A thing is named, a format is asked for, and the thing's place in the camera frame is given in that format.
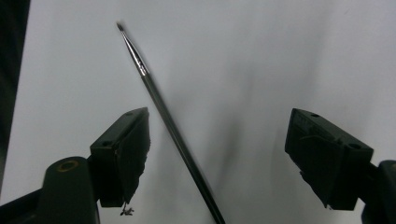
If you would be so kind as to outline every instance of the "black plastic part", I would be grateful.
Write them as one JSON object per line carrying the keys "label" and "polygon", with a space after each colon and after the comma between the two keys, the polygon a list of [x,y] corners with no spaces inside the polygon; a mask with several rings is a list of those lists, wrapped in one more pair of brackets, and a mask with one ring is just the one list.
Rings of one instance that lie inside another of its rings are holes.
{"label": "black plastic part", "polygon": [[41,189],[26,194],[17,200],[6,203],[0,207],[0,223],[3,224],[30,224],[35,220],[35,210]]}
{"label": "black plastic part", "polygon": [[121,207],[131,201],[145,169],[149,145],[146,107],[123,114],[91,145],[89,161],[102,207]]}
{"label": "black plastic part", "polygon": [[99,223],[86,159],[65,158],[47,169],[34,223]]}
{"label": "black plastic part", "polygon": [[396,224],[396,161],[379,163],[378,191],[389,223]]}
{"label": "black plastic part", "polygon": [[285,149],[325,206],[354,209],[370,147],[317,114],[293,109]]}

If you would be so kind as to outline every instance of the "screw hole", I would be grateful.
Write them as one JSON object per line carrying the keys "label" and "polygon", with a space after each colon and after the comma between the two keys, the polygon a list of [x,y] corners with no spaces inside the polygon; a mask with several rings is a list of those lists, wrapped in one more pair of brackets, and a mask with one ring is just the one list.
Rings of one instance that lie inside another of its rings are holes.
{"label": "screw hole", "polygon": [[102,143],[102,146],[107,147],[110,146],[113,142],[112,141],[105,141]]}
{"label": "screw hole", "polygon": [[361,146],[359,146],[358,144],[354,144],[354,143],[349,144],[349,146],[352,148],[356,148],[356,149],[361,148]]}

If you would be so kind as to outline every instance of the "white background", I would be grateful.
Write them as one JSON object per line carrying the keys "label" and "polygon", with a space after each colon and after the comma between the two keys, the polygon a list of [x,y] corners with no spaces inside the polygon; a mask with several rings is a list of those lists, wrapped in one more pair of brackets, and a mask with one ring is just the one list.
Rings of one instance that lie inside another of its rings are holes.
{"label": "white background", "polygon": [[361,223],[325,209],[284,152],[290,111],[318,113],[396,159],[396,3],[386,0],[33,0],[1,203],[49,165],[90,155],[122,113],[150,112],[132,217],[213,223],[124,46],[142,51],[227,223]]}

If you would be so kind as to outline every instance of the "brush handle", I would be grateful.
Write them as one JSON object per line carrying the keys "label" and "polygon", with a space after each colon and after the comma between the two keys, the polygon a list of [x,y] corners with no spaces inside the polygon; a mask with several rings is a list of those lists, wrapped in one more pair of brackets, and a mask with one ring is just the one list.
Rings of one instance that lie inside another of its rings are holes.
{"label": "brush handle", "polygon": [[183,158],[183,161],[186,163],[187,168],[190,171],[192,178],[198,190],[201,192],[202,197],[204,198],[207,207],[210,210],[213,218],[216,220],[216,223],[225,223],[220,210],[216,206],[216,202],[210,193],[209,188],[206,185],[204,178],[201,175],[198,166],[196,165],[193,157],[191,156],[189,149],[187,148],[183,138],[181,137],[180,132],[177,129],[175,122],[172,119],[171,114],[169,113],[165,103],[163,102],[163,98],[161,97],[157,87],[155,86],[153,80],[151,79],[149,74],[145,76],[141,76],[143,82],[145,83],[146,88],[148,89],[149,95],[151,99],[154,101],[158,111],[160,112],[161,117],[163,118],[163,122],[165,123],[168,132],[171,134],[173,141],[178,149],[178,152]]}

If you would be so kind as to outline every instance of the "brush tip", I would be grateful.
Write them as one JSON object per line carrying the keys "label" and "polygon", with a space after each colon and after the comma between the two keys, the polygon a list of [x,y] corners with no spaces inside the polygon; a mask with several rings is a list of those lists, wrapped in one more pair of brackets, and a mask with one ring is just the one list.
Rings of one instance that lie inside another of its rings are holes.
{"label": "brush tip", "polygon": [[119,22],[117,22],[117,27],[119,27],[120,31],[123,31],[123,27],[121,26],[121,24]]}

